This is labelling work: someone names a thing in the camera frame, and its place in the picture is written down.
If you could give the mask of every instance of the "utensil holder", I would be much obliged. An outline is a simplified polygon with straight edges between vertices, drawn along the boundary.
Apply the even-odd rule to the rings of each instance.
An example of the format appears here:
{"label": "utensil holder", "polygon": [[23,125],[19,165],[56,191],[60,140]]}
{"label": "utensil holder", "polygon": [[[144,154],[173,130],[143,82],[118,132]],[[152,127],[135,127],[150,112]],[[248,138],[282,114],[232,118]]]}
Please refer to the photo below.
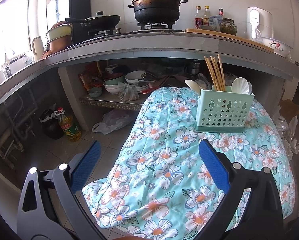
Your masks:
{"label": "utensil holder", "polygon": [[232,87],[225,86],[226,92],[201,90],[196,113],[195,127],[198,132],[243,132],[254,94],[232,93]]}

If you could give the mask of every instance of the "floral tablecloth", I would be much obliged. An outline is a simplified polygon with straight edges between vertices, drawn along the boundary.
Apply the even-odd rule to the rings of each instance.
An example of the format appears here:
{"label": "floral tablecloth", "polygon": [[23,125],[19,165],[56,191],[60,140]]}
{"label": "floral tablecloth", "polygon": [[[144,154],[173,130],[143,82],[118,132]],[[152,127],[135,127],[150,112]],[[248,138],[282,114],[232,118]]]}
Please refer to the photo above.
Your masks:
{"label": "floral tablecloth", "polygon": [[[83,188],[102,228],[154,240],[191,239],[206,224],[224,192],[198,151],[206,138],[231,162],[272,170],[284,218],[293,211],[295,184],[280,136],[267,112],[253,101],[244,132],[197,133],[198,95],[189,88],[161,88],[142,106],[107,178]],[[249,197],[245,190],[228,229],[237,226]]]}

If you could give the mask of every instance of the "wooden cutting board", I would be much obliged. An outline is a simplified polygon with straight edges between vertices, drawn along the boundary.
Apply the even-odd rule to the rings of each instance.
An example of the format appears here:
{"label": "wooden cutting board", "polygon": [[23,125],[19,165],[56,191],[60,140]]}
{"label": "wooden cutting board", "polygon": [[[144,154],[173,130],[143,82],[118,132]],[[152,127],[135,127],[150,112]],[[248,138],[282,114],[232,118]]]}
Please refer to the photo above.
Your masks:
{"label": "wooden cutting board", "polygon": [[206,34],[206,35],[213,35],[213,36],[228,38],[228,39],[232,39],[232,40],[236,40],[236,41],[245,42],[245,43],[247,43],[247,46],[249,44],[249,45],[253,45],[253,46],[256,46],[256,47],[259,47],[259,48],[262,48],[262,49],[266,49],[270,52],[274,52],[274,49],[272,49],[272,48],[270,48],[270,47],[268,47],[264,44],[261,44],[261,43],[255,42],[255,41],[251,41],[251,40],[248,40],[248,39],[245,39],[245,38],[241,38],[241,37],[238,37],[238,36],[235,36],[235,35],[227,34],[227,33],[220,33],[220,32],[200,30],[200,29],[186,29],[185,32],[186,33],[200,33],[200,34]]}

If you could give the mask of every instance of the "under-counter shelf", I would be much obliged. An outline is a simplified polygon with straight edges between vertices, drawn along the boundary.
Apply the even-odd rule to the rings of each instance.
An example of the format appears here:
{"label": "under-counter shelf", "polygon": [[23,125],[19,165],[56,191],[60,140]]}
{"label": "under-counter shelf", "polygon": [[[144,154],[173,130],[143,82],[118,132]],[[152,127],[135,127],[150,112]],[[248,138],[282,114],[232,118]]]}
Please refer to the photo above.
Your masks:
{"label": "under-counter shelf", "polygon": [[139,94],[138,100],[124,102],[118,98],[118,94],[113,95],[103,90],[103,93],[97,98],[92,98],[89,95],[86,95],[81,97],[79,101],[81,104],[90,106],[102,106],[115,109],[140,111],[140,108],[149,95],[150,94]]}

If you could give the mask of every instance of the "blue textured pad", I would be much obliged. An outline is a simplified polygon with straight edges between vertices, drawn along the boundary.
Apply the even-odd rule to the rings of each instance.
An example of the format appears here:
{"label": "blue textured pad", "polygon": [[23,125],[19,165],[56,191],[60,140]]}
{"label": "blue textured pad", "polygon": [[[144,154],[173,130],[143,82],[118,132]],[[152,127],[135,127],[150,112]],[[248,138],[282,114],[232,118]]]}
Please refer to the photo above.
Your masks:
{"label": "blue textured pad", "polygon": [[211,174],[218,189],[221,189],[226,194],[230,188],[229,174],[219,158],[214,153],[214,148],[209,145],[208,141],[204,139],[200,142],[199,153],[200,156]]}
{"label": "blue textured pad", "polygon": [[89,148],[85,156],[81,159],[80,163],[76,166],[71,176],[71,190],[73,193],[82,190],[85,186],[89,175],[93,171],[95,164],[100,157],[100,143],[95,143]]}

